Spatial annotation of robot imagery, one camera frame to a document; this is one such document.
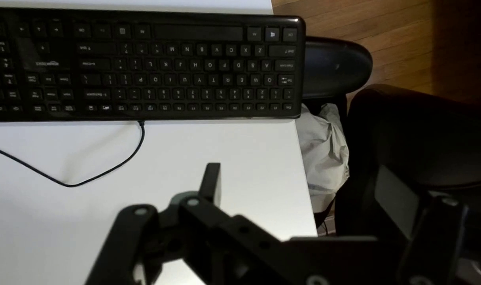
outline black keyboard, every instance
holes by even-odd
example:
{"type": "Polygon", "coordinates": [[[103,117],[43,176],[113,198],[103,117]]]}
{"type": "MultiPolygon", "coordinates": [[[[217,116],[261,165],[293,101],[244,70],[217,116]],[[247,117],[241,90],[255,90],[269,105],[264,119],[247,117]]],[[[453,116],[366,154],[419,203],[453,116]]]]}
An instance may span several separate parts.
{"type": "Polygon", "coordinates": [[[0,8],[0,120],[298,117],[293,16],[0,8]]]}

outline desk surface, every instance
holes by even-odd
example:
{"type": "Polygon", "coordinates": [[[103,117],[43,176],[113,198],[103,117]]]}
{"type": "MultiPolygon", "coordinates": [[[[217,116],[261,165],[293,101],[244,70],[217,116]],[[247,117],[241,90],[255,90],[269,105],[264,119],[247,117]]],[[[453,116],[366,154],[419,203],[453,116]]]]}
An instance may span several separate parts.
{"type": "MultiPolygon", "coordinates": [[[[116,214],[135,203],[165,209],[222,163],[220,208],[280,239],[313,236],[310,200],[293,120],[147,122],[139,154],[81,189],[62,189],[0,157],[0,284],[79,285],[116,214]]],[[[127,157],[135,122],[0,124],[0,147],[68,182],[127,157]]],[[[182,263],[165,284],[195,284],[182,263]]]]}

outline keyboard cable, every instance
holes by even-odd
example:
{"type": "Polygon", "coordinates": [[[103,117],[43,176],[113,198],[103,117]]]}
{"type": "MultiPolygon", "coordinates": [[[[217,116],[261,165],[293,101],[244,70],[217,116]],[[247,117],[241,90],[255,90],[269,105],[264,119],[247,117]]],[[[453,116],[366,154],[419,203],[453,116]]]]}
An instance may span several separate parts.
{"type": "Polygon", "coordinates": [[[109,170],[106,170],[106,171],[103,171],[103,173],[100,173],[100,174],[97,174],[97,176],[94,176],[94,177],[89,177],[89,179],[86,179],[86,181],[82,181],[82,182],[78,182],[78,184],[67,184],[67,182],[63,182],[63,181],[59,181],[59,179],[52,177],[51,174],[48,174],[48,173],[45,173],[45,171],[41,171],[41,170],[32,166],[30,163],[27,163],[27,162],[24,162],[24,160],[21,160],[21,158],[18,158],[18,157],[14,157],[14,155],[11,155],[11,154],[2,151],[2,149],[0,149],[0,155],[3,155],[3,157],[7,157],[7,158],[10,158],[10,160],[13,160],[13,162],[16,162],[16,163],[19,163],[19,165],[29,168],[29,170],[32,170],[33,173],[37,173],[37,174],[40,174],[40,176],[43,176],[43,177],[52,181],[54,184],[59,184],[59,185],[67,187],[67,189],[76,189],[76,187],[86,185],[86,184],[89,184],[89,182],[92,182],[92,181],[97,181],[97,179],[103,177],[103,176],[106,176],[106,174],[109,174],[109,173],[119,170],[120,166],[127,165],[127,163],[139,152],[139,149],[141,149],[141,146],[144,144],[144,139],[146,139],[146,127],[144,127],[144,120],[138,120],[138,124],[139,124],[139,127],[141,127],[141,138],[139,138],[139,143],[138,143],[138,146],[135,147],[135,151],[130,154],[130,157],[127,157],[124,162],[117,163],[116,166],[113,166],[113,168],[109,168],[109,170]]]}

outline white cloth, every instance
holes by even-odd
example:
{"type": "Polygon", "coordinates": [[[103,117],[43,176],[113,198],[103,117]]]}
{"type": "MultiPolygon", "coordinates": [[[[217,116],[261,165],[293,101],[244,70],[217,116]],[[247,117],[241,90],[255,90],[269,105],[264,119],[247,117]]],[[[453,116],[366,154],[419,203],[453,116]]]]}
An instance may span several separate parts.
{"type": "Polygon", "coordinates": [[[350,149],[336,105],[313,116],[302,105],[296,122],[313,212],[323,212],[350,177],[350,149]]]}

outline wooden floor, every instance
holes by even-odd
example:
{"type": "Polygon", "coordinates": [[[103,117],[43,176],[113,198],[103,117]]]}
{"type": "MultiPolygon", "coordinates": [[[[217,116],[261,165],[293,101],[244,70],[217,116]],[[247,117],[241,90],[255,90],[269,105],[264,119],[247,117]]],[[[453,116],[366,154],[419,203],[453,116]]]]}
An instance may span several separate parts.
{"type": "Polygon", "coordinates": [[[340,38],[374,56],[369,84],[383,82],[481,103],[481,2],[272,0],[298,14],[307,35],[340,38]]]}

